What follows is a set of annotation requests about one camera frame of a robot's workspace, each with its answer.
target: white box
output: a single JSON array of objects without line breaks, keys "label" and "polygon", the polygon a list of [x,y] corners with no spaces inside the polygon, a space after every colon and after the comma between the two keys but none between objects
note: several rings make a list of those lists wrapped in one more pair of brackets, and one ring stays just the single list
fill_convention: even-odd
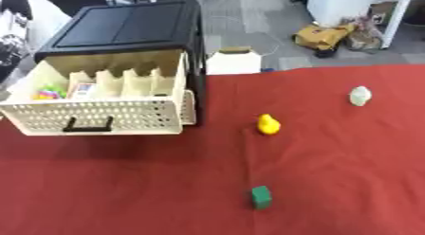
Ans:
[{"label": "white box", "polygon": [[367,15],[373,0],[308,0],[307,8],[321,27],[336,27],[343,18]]}]

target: small white object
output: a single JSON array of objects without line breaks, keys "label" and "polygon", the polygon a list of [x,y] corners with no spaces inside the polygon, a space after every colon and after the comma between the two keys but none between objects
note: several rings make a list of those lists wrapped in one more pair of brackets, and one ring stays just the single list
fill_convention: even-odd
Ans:
[{"label": "small white object", "polygon": [[208,75],[259,73],[261,60],[262,57],[254,51],[246,54],[216,52],[207,60]]},{"label": "small white object", "polygon": [[364,106],[371,98],[372,92],[365,86],[356,87],[350,94],[350,101],[356,106]]}]

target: colorful toy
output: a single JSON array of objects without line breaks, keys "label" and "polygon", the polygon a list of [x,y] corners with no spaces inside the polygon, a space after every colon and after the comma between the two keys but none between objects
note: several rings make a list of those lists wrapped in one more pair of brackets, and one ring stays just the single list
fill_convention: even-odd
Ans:
[{"label": "colorful toy", "polygon": [[281,123],[269,114],[261,115],[258,119],[258,130],[265,135],[274,135],[281,129]]},{"label": "colorful toy", "polygon": [[271,194],[266,186],[252,189],[252,203],[256,209],[264,209],[270,206]]},{"label": "colorful toy", "polygon": [[66,91],[59,86],[48,85],[43,87],[35,95],[34,99],[64,99]]}]

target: metal stand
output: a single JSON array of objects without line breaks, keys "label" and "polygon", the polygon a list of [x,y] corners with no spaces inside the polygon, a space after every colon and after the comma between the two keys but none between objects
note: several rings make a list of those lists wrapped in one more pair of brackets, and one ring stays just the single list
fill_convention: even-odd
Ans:
[{"label": "metal stand", "polygon": [[412,0],[399,0],[394,11],[393,17],[390,20],[388,27],[385,30],[385,33],[382,35],[382,48],[388,48],[396,36],[398,27],[400,26],[401,20],[406,13],[407,8],[410,5]]}]

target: gray floor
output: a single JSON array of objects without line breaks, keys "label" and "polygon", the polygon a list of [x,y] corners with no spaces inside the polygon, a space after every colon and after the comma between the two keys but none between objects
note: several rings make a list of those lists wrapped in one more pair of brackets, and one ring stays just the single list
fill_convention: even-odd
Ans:
[{"label": "gray floor", "polygon": [[401,26],[387,50],[370,55],[342,47],[321,60],[289,37],[311,22],[304,5],[289,0],[200,0],[204,11],[208,53],[223,46],[251,45],[264,55],[263,67],[288,70],[331,65],[425,63],[425,28]]}]

